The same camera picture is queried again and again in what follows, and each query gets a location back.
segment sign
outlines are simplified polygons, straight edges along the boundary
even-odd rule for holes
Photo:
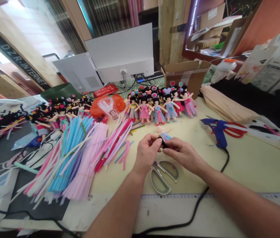
[[[32,78],[44,90],[51,88],[48,83],[10,46],[0,35],[0,49],[4,55],[15,64],[17,64],[23,71]]]

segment white plastic container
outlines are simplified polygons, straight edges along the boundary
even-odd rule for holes
[[[222,60],[222,62],[217,65],[216,71],[210,81],[212,83],[217,83],[224,77],[226,77],[227,79],[231,79],[233,75],[235,75],[233,70],[236,68],[236,66],[237,64],[235,59]]]

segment human hand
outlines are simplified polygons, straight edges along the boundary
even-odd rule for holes
[[[176,137],[165,143],[169,148],[163,149],[163,153],[174,158],[188,171],[200,176],[200,172],[208,166],[189,143]]]
[[[157,135],[147,134],[138,144],[136,162],[133,171],[143,178],[150,171],[156,159],[157,152],[160,151],[162,139]]]

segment blue glue gun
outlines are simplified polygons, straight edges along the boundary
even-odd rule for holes
[[[224,130],[227,128],[227,126],[225,126],[227,122],[211,118],[205,118],[200,121],[212,129],[212,134],[215,135],[217,141],[216,146],[220,149],[225,149],[227,147],[227,141],[224,135]]]

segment blue dress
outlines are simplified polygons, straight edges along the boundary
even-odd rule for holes
[[[172,102],[168,102],[166,104],[166,109],[167,109],[167,114],[165,115],[166,118],[173,118],[175,119],[177,117],[177,113],[176,111],[174,110],[174,107],[173,107],[173,103]]]

